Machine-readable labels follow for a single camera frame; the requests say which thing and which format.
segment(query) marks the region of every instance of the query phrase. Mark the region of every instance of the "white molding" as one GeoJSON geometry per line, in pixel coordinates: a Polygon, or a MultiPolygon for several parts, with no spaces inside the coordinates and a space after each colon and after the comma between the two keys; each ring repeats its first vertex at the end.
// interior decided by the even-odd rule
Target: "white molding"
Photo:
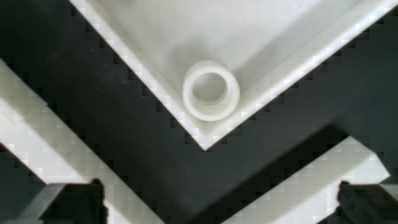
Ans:
{"type": "Polygon", "coordinates": [[[245,2],[217,1],[217,3],[210,0],[71,0],[71,3],[206,150],[386,15],[398,5],[398,0],[302,0],[293,2],[291,0],[251,0],[245,2]],[[295,24],[298,20],[306,20],[300,26],[295,24]],[[204,27],[197,24],[206,24],[213,30],[210,28],[204,32],[204,27]],[[256,28],[240,31],[235,30],[235,25],[240,28],[252,25],[256,28]],[[236,32],[254,33],[242,37],[236,32]],[[197,42],[190,41],[190,35],[197,38],[197,42]],[[243,38],[243,41],[235,40],[236,36],[243,38]],[[197,47],[199,50],[188,50],[187,55],[183,53],[183,59],[181,55],[179,59],[169,55],[174,51],[185,51],[185,48],[195,48],[201,42],[210,45],[208,51],[215,49],[217,52],[203,56],[208,57],[203,59],[211,60],[213,58],[227,65],[236,72],[235,76],[242,86],[236,110],[231,116],[217,122],[203,122],[190,115],[181,97],[187,66],[199,62],[195,57],[206,53],[201,50],[204,47],[197,47]],[[188,46],[174,46],[185,43],[190,43],[188,46]],[[268,50],[259,54],[256,51],[263,48],[268,50]]]}

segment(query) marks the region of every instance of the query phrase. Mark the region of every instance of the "dark gray background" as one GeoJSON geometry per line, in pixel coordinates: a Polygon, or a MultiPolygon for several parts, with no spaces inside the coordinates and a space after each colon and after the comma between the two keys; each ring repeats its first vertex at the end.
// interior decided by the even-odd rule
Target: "dark gray background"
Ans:
{"type": "Polygon", "coordinates": [[[398,173],[396,27],[391,15],[204,152],[67,0],[0,0],[0,57],[167,223],[219,223],[348,135],[398,173]]]}

